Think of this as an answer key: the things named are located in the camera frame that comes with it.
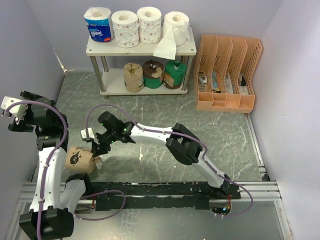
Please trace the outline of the rose-print roll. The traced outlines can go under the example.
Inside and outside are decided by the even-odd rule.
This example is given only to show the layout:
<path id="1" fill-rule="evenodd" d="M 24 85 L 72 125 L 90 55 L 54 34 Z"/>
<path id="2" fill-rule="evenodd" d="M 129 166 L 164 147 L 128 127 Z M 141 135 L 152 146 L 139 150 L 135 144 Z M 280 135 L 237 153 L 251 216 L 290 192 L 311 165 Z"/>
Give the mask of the rose-print roll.
<path id="1" fill-rule="evenodd" d="M 137 10 L 139 23 L 139 40 L 145 44 L 155 44 L 161 39 L 161 11 L 152 6 L 141 7 Z"/>
<path id="2" fill-rule="evenodd" d="M 139 23 L 138 16 L 128 10 L 116 11 L 111 16 L 116 44 L 121 48 L 131 48 L 138 45 Z"/>

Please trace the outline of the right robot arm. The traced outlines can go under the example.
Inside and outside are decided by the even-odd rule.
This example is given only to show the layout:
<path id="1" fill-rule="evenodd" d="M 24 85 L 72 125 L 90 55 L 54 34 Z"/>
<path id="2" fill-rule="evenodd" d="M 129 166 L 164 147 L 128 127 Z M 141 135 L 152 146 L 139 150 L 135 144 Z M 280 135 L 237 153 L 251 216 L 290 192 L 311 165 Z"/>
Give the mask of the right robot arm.
<path id="1" fill-rule="evenodd" d="M 151 127 L 134 120 L 123 122 L 112 113 L 105 111 L 98 122 L 106 129 L 103 134 L 94 133 L 85 123 L 82 137 L 92 142 L 93 153 L 97 156 L 108 153 L 111 144 L 149 143 L 166 146 L 179 163 L 194 167 L 212 187 L 213 195 L 223 199 L 230 192 L 230 178 L 220 171 L 207 157 L 207 147 L 184 125 L 173 127 Z"/>

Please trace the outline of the tan roll with label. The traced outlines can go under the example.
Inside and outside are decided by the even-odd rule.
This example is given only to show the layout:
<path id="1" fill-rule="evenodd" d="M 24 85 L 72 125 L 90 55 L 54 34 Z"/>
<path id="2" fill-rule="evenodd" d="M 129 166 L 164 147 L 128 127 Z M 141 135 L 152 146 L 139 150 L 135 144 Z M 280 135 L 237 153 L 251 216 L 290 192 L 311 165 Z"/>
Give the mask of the tan roll with label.
<path id="1" fill-rule="evenodd" d="M 126 89 L 137 93 L 144 88 L 143 68 L 138 63 L 127 63 L 123 67 L 123 78 Z"/>

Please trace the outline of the blue Tempo roll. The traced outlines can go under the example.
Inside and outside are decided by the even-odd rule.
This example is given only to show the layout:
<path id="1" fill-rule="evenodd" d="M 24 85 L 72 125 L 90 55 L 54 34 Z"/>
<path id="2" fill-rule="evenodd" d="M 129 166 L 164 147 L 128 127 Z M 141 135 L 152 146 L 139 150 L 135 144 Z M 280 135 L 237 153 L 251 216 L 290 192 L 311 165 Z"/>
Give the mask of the blue Tempo roll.
<path id="1" fill-rule="evenodd" d="M 112 12 L 107 7 L 90 7 L 84 14 L 85 23 L 91 39 L 99 43 L 108 43 L 114 36 Z"/>

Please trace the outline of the brown roll black print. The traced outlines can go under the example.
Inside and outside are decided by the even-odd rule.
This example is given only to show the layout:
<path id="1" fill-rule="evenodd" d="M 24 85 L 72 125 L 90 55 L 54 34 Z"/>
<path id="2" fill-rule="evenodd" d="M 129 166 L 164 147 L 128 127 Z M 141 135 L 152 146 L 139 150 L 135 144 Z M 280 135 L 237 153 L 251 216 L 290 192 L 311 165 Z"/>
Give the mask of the brown roll black print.
<path id="1" fill-rule="evenodd" d="M 101 158 L 93 155 L 89 149 L 72 147 L 67 152 L 64 166 L 71 171 L 91 174 L 95 169 L 101 169 L 103 166 Z"/>

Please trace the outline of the plain white paper towel roll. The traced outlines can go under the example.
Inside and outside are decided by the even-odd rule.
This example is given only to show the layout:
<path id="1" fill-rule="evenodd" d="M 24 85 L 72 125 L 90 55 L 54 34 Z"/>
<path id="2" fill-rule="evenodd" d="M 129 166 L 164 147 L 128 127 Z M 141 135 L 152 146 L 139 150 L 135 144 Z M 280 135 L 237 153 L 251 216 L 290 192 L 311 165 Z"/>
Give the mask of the plain white paper towel roll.
<path id="1" fill-rule="evenodd" d="M 190 40 L 189 17 L 180 11 L 172 11 L 164 16 L 163 36 L 153 52 L 153 56 L 168 60 L 176 58 L 177 46 Z"/>

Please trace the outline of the green roll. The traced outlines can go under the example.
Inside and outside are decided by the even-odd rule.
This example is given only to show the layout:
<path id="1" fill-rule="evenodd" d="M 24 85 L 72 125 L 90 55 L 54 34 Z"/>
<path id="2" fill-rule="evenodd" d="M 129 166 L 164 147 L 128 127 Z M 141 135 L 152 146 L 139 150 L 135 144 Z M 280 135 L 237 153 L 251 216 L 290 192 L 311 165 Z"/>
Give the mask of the green roll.
<path id="1" fill-rule="evenodd" d="M 178 89 L 185 78 L 187 65 L 176 60 L 170 60 L 164 68 L 163 84 L 166 88 Z"/>
<path id="2" fill-rule="evenodd" d="M 144 86 L 149 89 L 157 89 L 163 84 L 164 66 L 155 60 L 146 61 L 143 66 Z"/>

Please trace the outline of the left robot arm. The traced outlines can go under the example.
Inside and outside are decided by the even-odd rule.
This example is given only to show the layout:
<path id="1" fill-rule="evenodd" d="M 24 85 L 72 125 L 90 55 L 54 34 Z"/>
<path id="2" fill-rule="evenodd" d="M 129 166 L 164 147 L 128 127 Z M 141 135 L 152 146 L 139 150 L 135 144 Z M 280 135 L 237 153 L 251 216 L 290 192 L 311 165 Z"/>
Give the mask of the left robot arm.
<path id="1" fill-rule="evenodd" d="M 73 175 L 61 191 L 61 176 L 67 158 L 67 118 L 53 100 L 21 92 L 21 98 L 5 96 L 2 114 L 14 117 L 12 132 L 35 132 L 38 149 L 38 179 L 28 213 L 19 226 L 31 240 L 61 240 L 74 231 L 75 210 L 80 199 L 94 192 L 87 174 Z"/>

